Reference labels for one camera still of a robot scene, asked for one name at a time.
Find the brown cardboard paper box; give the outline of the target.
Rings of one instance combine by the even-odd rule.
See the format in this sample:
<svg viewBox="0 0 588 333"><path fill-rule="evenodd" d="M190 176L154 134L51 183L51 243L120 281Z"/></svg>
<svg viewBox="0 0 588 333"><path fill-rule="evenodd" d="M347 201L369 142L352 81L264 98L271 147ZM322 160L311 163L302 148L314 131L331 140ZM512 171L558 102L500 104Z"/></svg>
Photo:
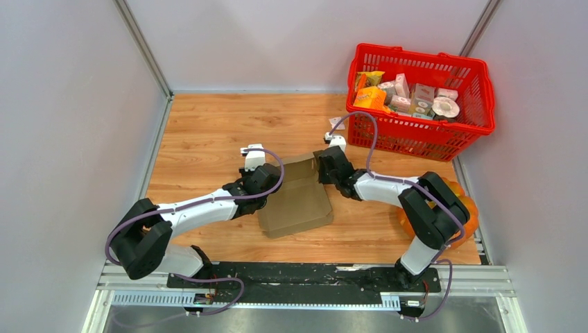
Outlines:
<svg viewBox="0 0 588 333"><path fill-rule="evenodd" d="M333 208L319 183L318 152L283 159L284 180L258 211L259 226L269 239L305 232L332 223Z"/></svg>

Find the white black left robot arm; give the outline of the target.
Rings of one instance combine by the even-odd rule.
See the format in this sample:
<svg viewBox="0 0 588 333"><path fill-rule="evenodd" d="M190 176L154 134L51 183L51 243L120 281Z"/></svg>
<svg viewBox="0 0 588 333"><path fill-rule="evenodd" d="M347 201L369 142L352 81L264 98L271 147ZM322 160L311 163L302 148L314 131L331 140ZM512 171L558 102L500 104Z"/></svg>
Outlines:
<svg viewBox="0 0 588 333"><path fill-rule="evenodd" d="M212 277L207 257L197 246L177 246L171 240L204 225L255 213L282 179L280 168L265 163L205 196L161 205L149 198L138 200L107 237L107 258L122 266L131 280L171 273L185 276L196 288L205 287Z"/></svg>

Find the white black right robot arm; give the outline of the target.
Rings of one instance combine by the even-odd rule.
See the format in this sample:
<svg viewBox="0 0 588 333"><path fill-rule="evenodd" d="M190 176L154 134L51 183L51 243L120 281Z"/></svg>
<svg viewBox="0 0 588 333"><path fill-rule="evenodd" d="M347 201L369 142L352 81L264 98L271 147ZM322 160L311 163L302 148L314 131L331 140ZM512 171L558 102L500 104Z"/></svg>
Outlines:
<svg viewBox="0 0 588 333"><path fill-rule="evenodd" d="M415 236L395 263L393 280L402 289L420 285L423 273L444 249L465 236L470 212L438 174L396 178L356 169L339 146L320 151L316 158L319 183L333 185L345 198L403 209Z"/></svg>

